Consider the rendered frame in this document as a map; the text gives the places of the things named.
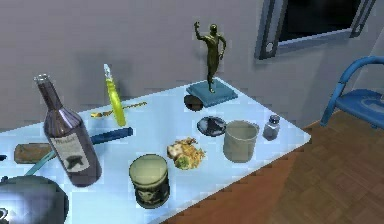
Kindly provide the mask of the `dark soup can pale lid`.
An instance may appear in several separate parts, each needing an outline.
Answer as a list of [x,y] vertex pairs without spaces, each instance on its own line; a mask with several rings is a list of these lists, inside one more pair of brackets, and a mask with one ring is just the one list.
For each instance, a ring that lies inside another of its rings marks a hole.
[[135,159],[129,167],[137,203],[145,209],[162,206],[169,198],[170,186],[166,160],[156,154]]

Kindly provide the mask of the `dark brown round potato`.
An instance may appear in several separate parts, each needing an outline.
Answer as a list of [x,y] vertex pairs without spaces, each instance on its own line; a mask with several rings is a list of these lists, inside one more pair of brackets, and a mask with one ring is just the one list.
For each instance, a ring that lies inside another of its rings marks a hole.
[[184,104],[191,111],[200,111],[203,108],[202,101],[193,95],[186,95],[184,97]]

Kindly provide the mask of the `grey-green cup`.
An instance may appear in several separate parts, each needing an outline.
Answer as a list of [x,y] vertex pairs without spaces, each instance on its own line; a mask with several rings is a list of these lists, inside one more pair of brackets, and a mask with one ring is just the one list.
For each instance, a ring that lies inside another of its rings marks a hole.
[[259,126],[245,120],[227,124],[224,136],[224,156],[234,163],[246,163],[254,154]]

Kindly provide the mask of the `gold figure statue blue base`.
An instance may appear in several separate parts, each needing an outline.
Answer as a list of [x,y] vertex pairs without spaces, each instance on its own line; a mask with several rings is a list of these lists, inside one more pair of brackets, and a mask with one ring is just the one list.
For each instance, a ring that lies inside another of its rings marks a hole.
[[203,107],[208,108],[236,99],[238,95],[220,80],[214,81],[214,75],[218,70],[219,63],[224,57],[226,49],[225,38],[218,33],[218,26],[216,24],[210,25],[207,35],[202,35],[199,27],[200,23],[196,21],[194,23],[196,39],[203,41],[207,46],[207,76],[205,81],[191,84],[186,91],[188,95],[198,97],[202,101]]

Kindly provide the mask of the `yellow spray bottle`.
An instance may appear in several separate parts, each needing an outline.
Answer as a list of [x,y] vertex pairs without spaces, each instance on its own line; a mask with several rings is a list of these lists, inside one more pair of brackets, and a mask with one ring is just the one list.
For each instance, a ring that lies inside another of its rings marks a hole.
[[110,104],[112,107],[112,112],[114,114],[115,120],[119,126],[125,126],[126,125],[125,114],[123,111],[123,106],[121,104],[119,94],[117,92],[117,89],[113,80],[111,68],[108,64],[104,64],[103,68],[105,72],[105,82],[106,82],[106,87],[108,91],[108,96],[109,96],[109,100],[110,100]]

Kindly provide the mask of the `glass salt shaker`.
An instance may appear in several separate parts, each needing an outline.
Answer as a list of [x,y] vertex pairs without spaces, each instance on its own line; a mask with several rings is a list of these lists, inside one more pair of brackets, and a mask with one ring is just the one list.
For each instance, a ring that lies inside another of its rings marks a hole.
[[277,138],[279,130],[280,117],[278,115],[271,115],[264,126],[263,137],[268,141],[272,141]]

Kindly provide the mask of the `dark wine bottle with label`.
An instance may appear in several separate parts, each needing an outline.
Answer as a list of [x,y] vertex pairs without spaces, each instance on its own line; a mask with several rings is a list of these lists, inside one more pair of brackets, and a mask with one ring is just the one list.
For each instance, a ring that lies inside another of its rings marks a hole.
[[44,133],[69,180],[76,187],[94,184],[102,168],[82,118],[66,109],[47,74],[34,78],[47,106]]

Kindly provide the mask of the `grey framed window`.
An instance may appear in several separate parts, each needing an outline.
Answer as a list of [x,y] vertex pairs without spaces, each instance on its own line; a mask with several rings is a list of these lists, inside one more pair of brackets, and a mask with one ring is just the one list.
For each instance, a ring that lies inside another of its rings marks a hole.
[[355,38],[377,0],[264,0],[254,57]]

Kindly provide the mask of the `blue chair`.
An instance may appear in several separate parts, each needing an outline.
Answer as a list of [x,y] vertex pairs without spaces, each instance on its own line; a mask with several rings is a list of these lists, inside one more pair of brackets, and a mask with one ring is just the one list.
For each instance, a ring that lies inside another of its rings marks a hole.
[[384,130],[384,95],[368,89],[344,93],[347,82],[360,68],[370,64],[384,65],[384,56],[368,56],[354,61],[341,75],[320,120],[326,126],[336,108]]

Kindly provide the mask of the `blue handled knife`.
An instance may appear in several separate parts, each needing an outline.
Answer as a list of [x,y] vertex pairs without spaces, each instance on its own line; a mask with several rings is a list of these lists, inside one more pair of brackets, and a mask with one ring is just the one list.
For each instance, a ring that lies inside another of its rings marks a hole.
[[113,131],[97,134],[91,137],[91,142],[94,145],[102,144],[106,142],[110,142],[113,140],[125,138],[133,135],[133,129],[131,127],[128,128],[120,128]]

